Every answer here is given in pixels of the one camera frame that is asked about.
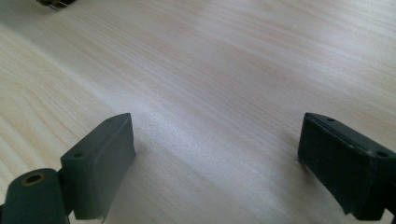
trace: wooden surface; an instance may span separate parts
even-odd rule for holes
[[[0,202],[130,112],[106,223],[358,223],[297,162],[303,115],[395,150],[395,59],[393,0],[2,0]]]

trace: wooden table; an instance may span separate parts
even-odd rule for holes
[[[296,160],[304,112],[396,149],[393,0],[2,0],[0,52],[0,202],[125,112],[106,223],[360,223]]]

